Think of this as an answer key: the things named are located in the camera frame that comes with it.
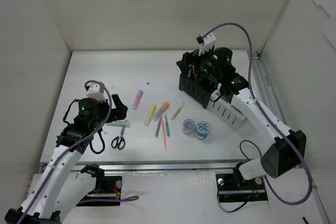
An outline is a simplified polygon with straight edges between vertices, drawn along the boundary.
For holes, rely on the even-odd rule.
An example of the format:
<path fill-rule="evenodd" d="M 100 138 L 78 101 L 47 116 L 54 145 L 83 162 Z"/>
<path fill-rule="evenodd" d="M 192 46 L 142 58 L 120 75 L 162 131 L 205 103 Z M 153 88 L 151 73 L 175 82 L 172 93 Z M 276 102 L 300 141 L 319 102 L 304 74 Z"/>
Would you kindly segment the green highlighter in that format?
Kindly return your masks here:
<path fill-rule="evenodd" d="M 128 120 L 117 120 L 110 123 L 106 123 L 106 125 L 112 127 L 130 127 L 131 123 Z"/>

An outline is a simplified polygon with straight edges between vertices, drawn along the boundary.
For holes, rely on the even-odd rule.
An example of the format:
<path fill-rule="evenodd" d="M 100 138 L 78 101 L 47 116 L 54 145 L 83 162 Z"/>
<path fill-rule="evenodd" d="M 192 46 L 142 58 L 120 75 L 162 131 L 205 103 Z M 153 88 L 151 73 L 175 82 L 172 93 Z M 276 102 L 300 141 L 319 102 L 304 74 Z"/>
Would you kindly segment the purple pink highlighter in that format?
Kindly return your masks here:
<path fill-rule="evenodd" d="M 143 96 L 143 90 L 139 90 L 139 91 L 137 92 L 137 95 L 136 95 L 136 97 L 135 97 L 134 103 L 133 103 L 133 105 L 132 105 L 132 109 L 133 109 L 133 110 L 137 110 L 137 109 L 138 109 L 139 104 L 140 104 L 140 101 L 141 101 L 141 99 L 142 99 L 142 96 Z"/>

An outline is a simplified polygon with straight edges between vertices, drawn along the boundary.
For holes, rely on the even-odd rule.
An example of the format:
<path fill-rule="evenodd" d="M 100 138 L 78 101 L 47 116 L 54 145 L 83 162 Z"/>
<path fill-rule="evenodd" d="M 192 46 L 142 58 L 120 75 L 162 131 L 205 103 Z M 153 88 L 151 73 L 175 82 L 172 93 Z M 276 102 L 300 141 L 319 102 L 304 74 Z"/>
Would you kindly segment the yellow highlighter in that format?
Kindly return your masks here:
<path fill-rule="evenodd" d="M 144 125 L 145 126 L 149 126 L 150 125 L 150 123 L 152 121 L 152 118 L 153 118 L 153 115 L 155 113 L 155 110 L 156 110 L 156 105 L 155 104 L 151 105 L 151 107 L 150 107 L 150 109 L 148 111 L 148 114 L 147 114 L 147 116 L 145 118 L 145 121 L 144 121 Z"/>

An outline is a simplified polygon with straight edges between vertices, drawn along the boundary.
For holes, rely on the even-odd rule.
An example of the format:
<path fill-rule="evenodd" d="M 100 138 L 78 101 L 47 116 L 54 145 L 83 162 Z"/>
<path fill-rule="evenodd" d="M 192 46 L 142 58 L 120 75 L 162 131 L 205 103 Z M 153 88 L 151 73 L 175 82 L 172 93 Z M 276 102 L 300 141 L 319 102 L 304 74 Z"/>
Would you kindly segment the purple blue pen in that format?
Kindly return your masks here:
<path fill-rule="evenodd" d="M 158 135 L 159 135 L 159 132 L 160 132 L 160 127 L 161 127 L 161 121 L 162 121 L 162 117 L 161 118 L 159 118 L 159 120 L 158 120 L 158 123 L 157 123 L 157 127 L 156 127 L 156 131 L 155 131 L 155 138 L 157 138 L 158 137 Z"/>

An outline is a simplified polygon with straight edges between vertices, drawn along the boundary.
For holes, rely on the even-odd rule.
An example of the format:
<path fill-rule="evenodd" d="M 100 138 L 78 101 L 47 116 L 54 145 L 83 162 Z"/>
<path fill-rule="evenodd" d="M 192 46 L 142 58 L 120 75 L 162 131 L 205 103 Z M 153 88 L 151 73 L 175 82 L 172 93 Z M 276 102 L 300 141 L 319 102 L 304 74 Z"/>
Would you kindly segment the thin yellow pen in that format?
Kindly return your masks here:
<path fill-rule="evenodd" d="M 171 117 L 171 120 L 174 121 L 175 118 L 177 117 L 177 115 L 180 113 L 180 111 L 184 108 L 185 103 L 183 102 L 178 108 L 177 110 L 174 112 L 174 114 Z"/>

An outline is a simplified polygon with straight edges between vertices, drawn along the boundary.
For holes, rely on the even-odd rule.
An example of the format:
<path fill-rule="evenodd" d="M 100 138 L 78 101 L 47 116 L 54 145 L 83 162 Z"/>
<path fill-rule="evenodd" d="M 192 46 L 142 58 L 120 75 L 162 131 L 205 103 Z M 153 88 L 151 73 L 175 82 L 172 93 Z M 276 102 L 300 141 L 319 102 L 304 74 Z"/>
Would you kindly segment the long orange pen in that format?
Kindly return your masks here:
<path fill-rule="evenodd" d="M 166 132 L 163 120 L 161 121 L 161 128 L 162 128 L 162 135 L 163 135 L 163 146 L 164 150 L 166 151 Z"/>

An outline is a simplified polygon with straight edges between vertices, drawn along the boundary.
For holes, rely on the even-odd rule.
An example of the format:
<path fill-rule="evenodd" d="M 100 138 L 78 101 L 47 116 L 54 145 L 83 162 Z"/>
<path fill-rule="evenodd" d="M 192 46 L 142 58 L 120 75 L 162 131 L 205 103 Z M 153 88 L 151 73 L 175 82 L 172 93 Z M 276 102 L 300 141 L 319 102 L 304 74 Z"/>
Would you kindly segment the orange cap highlighter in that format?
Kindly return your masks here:
<path fill-rule="evenodd" d="M 168 102 L 165 102 L 154 114 L 153 121 L 157 121 L 163 113 L 169 108 L 170 104 Z"/>

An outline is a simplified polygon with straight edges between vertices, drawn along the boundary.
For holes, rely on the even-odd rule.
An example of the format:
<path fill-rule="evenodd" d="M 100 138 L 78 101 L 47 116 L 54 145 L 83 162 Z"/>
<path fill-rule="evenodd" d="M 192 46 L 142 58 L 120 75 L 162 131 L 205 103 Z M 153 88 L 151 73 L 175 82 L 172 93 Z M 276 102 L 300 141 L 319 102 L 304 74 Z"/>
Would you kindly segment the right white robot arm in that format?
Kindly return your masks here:
<path fill-rule="evenodd" d="M 259 176 L 277 178 L 301 164 L 307 137 L 281 122 L 255 95 L 251 86 L 232 64 L 233 52 L 220 47 L 186 52 L 177 61 L 181 71 L 179 89 L 203 108 L 214 110 L 227 125 L 247 119 L 259 132 L 266 152 L 260 158 L 238 165 L 233 184 L 245 188 Z"/>

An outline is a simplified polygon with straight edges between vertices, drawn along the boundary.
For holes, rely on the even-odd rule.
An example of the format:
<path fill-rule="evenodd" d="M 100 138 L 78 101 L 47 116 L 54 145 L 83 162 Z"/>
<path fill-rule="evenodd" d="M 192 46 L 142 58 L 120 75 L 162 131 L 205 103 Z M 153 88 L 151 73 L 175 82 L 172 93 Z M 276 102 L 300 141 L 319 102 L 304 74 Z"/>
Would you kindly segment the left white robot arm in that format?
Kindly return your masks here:
<path fill-rule="evenodd" d="M 128 107 L 117 94 L 108 99 L 78 101 L 79 112 L 57 137 L 54 153 L 36 187 L 18 209 L 9 209 L 6 223 L 62 223 L 89 192 L 105 186 L 104 170 L 86 165 L 74 182 L 66 182 L 96 133 L 105 123 L 125 119 Z"/>

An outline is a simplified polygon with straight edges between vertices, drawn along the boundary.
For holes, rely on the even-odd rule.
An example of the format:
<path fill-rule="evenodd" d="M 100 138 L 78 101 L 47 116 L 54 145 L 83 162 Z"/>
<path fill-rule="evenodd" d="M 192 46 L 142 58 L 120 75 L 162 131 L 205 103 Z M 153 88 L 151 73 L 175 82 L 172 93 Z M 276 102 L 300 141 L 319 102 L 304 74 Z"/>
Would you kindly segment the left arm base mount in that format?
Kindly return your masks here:
<path fill-rule="evenodd" d="M 105 171 L 99 165 L 86 165 L 80 170 L 81 174 L 89 174 L 96 179 L 95 187 L 88 192 L 77 207 L 115 207 L 120 206 L 120 202 L 105 202 L 103 200 L 121 199 L 121 186 L 117 187 L 118 182 L 122 182 L 120 175 L 106 175 Z"/>

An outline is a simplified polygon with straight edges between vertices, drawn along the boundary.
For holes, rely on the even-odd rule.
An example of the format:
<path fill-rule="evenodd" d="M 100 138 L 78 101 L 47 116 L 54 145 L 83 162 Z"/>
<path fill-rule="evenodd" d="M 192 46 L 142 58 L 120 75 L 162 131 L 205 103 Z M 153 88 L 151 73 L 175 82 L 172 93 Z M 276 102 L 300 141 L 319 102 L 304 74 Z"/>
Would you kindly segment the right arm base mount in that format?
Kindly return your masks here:
<path fill-rule="evenodd" d="M 217 203 L 219 208 L 232 214 L 250 202 L 268 201 L 264 179 L 260 176 L 246 180 L 236 165 L 230 173 L 217 173 Z"/>

